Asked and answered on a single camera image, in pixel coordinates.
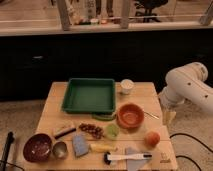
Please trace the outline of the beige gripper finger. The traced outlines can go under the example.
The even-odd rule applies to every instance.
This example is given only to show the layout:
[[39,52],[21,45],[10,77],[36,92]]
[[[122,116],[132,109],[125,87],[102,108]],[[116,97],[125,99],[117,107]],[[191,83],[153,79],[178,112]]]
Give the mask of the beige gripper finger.
[[171,122],[174,120],[176,116],[176,111],[171,111],[170,112],[170,120],[169,120],[169,123],[171,124]]
[[169,112],[168,111],[164,111],[163,112],[163,124],[164,125],[168,125],[168,121],[169,121]]

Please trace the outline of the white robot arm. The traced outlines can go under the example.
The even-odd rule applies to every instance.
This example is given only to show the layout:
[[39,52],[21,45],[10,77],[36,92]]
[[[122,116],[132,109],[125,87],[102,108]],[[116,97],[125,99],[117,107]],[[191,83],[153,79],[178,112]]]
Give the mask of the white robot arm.
[[165,77],[166,86],[158,98],[162,108],[164,125],[169,125],[176,116],[174,108],[190,100],[207,114],[213,114],[213,88],[205,84],[207,67],[192,62],[170,70]]

